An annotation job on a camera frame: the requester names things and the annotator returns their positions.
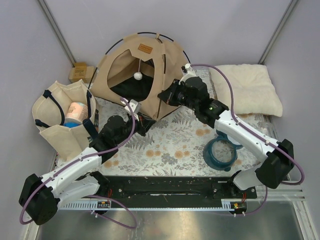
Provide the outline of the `beige fabric pet tent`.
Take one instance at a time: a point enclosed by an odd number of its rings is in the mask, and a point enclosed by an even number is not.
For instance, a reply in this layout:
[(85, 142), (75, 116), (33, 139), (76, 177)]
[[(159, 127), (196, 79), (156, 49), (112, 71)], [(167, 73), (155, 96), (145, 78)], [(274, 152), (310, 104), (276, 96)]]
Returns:
[(141, 104), (140, 113), (161, 120), (174, 112), (158, 95), (183, 76), (182, 66), (191, 61), (179, 43), (149, 31), (118, 40), (96, 67), (91, 93), (120, 104), (120, 98)]

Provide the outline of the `black tent pole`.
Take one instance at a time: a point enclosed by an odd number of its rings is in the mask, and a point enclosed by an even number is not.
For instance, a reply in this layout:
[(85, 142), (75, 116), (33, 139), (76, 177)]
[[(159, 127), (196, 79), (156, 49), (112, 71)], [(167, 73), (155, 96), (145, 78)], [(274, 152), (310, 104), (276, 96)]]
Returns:
[(176, 42), (175, 40), (173, 40), (171, 37), (166, 36), (166, 35), (161, 34), (161, 33), (157, 33), (156, 36), (157, 36), (157, 37), (163, 37), (163, 38), (165, 38), (165, 39), (167, 39), (167, 40), (170, 40), (179, 50), (182, 51), (182, 53), (183, 53), (184, 56), (186, 57), (187, 62), (188, 62), (189, 64), (191, 63), (189, 56), (187, 55), (187, 53), (185, 52), (185, 50), (182, 48), (182, 46), (181, 46), (178, 42)]
[(104, 62), (107, 60), (107, 58), (111, 58), (112, 60), (117, 57), (117, 55), (123, 53), (130, 47), (127, 46), (127, 44), (130, 43), (132, 40), (137, 40), (138, 37), (142, 37), (143, 35), (154, 35), (155, 38), (158, 38), (160, 36), (157, 32), (152, 31), (140, 31), (137, 33), (130, 34), (128, 36), (125, 36), (118, 41), (116, 41), (103, 55), (102, 59), (98, 62), (98, 64), (95, 67), (95, 70), (93, 72), (93, 75), (90, 79), (90, 82), (88, 84), (88, 89), (90, 89), (94, 82), (96, 77), (98, 76), (98, 73), (100, 73), (101, 68), (103, 67)]

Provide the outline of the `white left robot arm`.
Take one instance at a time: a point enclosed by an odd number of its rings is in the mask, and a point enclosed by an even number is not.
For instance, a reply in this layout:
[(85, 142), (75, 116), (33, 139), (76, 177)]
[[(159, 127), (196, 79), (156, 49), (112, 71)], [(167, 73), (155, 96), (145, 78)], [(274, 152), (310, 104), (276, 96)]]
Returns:
[(93, 141), (74, 159), (42, 176), (31, 174), (24, 182), (19, 204), (23, 225), (34, 222), (38, 226), (48, 222), (68, 203), (95, 195), (111, 195), (110, 181), (93, 169), (112, 158), (120, 147), (135, 134), (145, 136), (155, 120), (139, 114), (128, 117), (111, 116)]

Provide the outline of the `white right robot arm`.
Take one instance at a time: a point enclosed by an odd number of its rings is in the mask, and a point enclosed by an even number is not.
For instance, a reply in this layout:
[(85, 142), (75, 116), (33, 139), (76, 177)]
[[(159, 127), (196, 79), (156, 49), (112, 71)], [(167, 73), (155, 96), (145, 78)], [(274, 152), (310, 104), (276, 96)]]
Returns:
[(227, 134), (259, 160), (259, 165), (233, 176), (227, 186), (228, 194), (233, 198), (239, 198), (255, 186), (276, 189), (295, 166), (294, 147), (289, 140), (278, 141), (265, 136), (232, 115), (225, 104), (210, 97), (207, 85), (200, 77), (191, 77), (186, 82), (175, 79), (169, 88), (158, 94), (158, 98), (167, 105), (193, 110), (200, 122)]

